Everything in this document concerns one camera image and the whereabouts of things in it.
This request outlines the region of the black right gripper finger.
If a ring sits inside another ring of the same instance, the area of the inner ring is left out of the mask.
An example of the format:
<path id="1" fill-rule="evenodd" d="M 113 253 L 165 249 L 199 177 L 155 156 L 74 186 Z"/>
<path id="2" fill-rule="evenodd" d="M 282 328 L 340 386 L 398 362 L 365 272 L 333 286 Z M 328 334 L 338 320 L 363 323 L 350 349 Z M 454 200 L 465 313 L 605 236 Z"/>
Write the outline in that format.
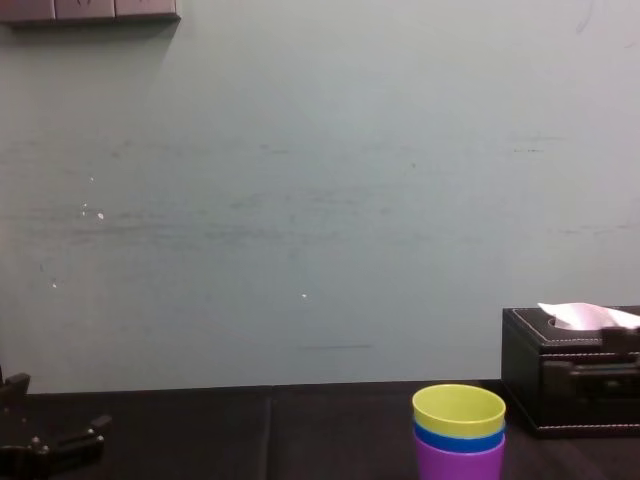
<path id="1" fill-rule="evenodd" d="M 542 385 L 548 396 L 560 398 L 637 398 L 639 365 L 545 361 Z"/>
<path id="2" fill-rule="evenodd" d="M 638 327 L 605 327 L 601 330 L 603 346 L 638 346 L 639 340 Z"/>

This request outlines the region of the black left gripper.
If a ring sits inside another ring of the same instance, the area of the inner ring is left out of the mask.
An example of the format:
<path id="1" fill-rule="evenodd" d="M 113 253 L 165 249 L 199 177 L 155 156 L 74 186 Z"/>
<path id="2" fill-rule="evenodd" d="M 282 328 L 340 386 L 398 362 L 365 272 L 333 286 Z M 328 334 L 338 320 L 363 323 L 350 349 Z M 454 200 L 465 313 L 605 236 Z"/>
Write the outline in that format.
<path id="1" fill-rule="evenodd" d="M 105 447 L 112 417 L 102 415 L 86 427 L 46 440 L 43 435 L 29 439 L 26 398 L 31 377 L 19 373 L 1 378 L 1 441 L 28 442 L 1 447 L 1 477 L 8 479 L 48 479 L 53 459 L 99 459 Z"/>

